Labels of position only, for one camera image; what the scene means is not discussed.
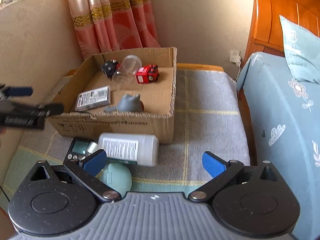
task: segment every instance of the wooden bed frame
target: wooden bed frame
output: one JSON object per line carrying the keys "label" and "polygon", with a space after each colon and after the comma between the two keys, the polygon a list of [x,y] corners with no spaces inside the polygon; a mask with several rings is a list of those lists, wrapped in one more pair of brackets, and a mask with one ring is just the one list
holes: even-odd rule
{"label": "wooden bed frame", "polygon": [[[254,0],[252,22],[241,67],[256,51],[284,57],[283,35],[279,15],[284,16],[320,37],[320,0]],[[256,149],[250,111],[243,90],[239,92],[239,108],[246,131],[252,164]]]}

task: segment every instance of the white label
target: white label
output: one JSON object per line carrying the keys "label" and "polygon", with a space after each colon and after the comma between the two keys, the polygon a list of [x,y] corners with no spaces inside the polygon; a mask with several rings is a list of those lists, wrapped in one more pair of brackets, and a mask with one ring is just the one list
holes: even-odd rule
{"label": "white label", "polygon": [[143,77],[142,76],[138,76],[138,80],[140,83],[143,83]]}
{"label": "white label", "polygon": [[79,95],[77,107],[87,106],[108,100],[108,87],[90,90]]}
{"label": "white label", "polygon": [[138,141],[104,138],[102,148],[106,151],[107,157],[120,160],[137,161]]}

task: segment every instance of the clear plastic cup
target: clear plastic cup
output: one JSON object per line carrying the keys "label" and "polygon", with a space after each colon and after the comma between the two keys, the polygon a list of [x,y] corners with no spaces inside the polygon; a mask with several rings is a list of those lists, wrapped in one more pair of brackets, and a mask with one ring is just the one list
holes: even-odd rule
{"label": "clear plastic cup", "polygon": [[129,85],[135,79],[136,73],[142,67],[142,61],[135,55],[126,56],[116,72],[112,75],[112,81],[118,85]]}

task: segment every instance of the red toy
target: red toy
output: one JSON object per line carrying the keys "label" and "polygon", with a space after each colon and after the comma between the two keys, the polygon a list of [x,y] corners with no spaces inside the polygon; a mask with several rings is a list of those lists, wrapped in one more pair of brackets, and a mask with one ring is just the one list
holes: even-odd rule
{"label": "red toy", "polygon": [[138,84],[147,84],[150,82],[157,81],[159,77],[158,65],[148,65],[139,68],[136,78]]}

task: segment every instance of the corrugated cardboard edge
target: corrugated cardboard edge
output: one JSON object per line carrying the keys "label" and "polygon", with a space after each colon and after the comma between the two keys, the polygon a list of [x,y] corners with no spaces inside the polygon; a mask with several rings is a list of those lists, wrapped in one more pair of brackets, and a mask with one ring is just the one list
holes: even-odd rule
{"label": "corrugated cardboard edge", "polygon": [[[174,105],[175,105],[175,99],[176,99],[176,76],[177,76],[177,48],[176,47],[168,47],[169,49],[173,49],[173,79],[172,79],[172,93],[171,93],[171,102],[170,102],[170,111],[169,114],[150,114],[150,113],[132,113],[132,112],[110,112],[110,113],[77,113],[77,112],[72,112],[72,113],[63,113],[60,114],[59,116],[63,117],[69,117],[69,116],[90,116],[91,119],[95,119],[97,116],[130,116],[130,117],[148,117],[148,118],[171,118],[173,117],[174,114]],[[87,59],[82,62],[80,67],[87,61]],[[59,90],[57,95],[61,94],[61,92],[65,89],[66,85],[70,82],[70,80]]]}

